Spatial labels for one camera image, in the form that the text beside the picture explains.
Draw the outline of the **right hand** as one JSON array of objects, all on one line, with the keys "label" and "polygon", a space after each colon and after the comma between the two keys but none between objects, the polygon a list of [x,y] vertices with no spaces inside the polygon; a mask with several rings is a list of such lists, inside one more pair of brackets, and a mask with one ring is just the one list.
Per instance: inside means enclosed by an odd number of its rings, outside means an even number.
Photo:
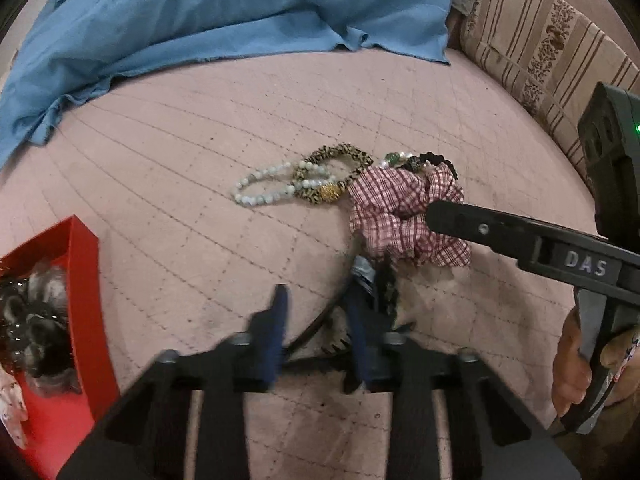
[{"label": "right hand", "polygon": [[[638,327],[627,333],[616,336],[602,351],[601,361],[604,366],[619,368],[622,365],[626,351],[635,339],[639,339]],[[568,410],[585,399],[590,386],[592,373],[589,363],[580,354],[582,344],[582,330],[578,309],[570,310],[567,315],[562,334],[556,349],[552,366],[551,400],[556,414],[564,416]],[[620,403],[632,396],[639,388],[639,349],[627,362],[616,386],[611,392],[605,406]]]}]

